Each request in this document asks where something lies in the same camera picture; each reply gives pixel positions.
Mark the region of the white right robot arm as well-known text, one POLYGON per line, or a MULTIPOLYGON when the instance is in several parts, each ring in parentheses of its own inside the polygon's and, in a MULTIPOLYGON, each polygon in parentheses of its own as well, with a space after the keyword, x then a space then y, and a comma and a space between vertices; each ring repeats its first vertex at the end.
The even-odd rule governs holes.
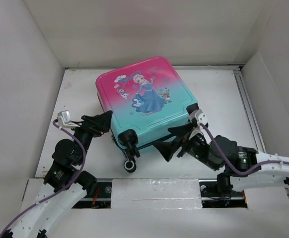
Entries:
POLYGON ((289 157, 239 146, 221 135, 213 136, 204 124, 190 123, 168 131, 175 138, 171 142, 154 142, 154 147, 167 162, 173 156, 188 154, 213 171, 223 170, 210 188, 220 196, 250 188, 289 188, 289 157))

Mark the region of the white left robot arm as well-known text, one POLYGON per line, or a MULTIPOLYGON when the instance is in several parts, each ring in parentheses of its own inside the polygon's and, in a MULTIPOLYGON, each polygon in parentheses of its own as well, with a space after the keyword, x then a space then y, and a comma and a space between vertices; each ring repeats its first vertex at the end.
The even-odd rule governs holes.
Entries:
POLYGON ((53 163, 33 204, 4 228, 1 238, 49 238, 76 203, 97 191, 97 178, 83 167, 92 139, 109 132, 112 114, 83 115, 73 122, 68 111, 58 113, 53 126, 69 138, 56 144, 53 163))

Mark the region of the pink teal kids suitcase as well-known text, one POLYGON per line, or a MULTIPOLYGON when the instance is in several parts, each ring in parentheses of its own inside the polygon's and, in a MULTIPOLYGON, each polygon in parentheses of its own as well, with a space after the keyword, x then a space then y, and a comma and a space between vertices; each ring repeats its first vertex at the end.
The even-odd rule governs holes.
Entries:
POLYGON ((140 150, 173 135, 189 122, 198 101, 168 59, 156 56, 100 75, 96 81, 103 111, 112 111, 111 131, 124 153, 124 169, 136 170, 140 150))

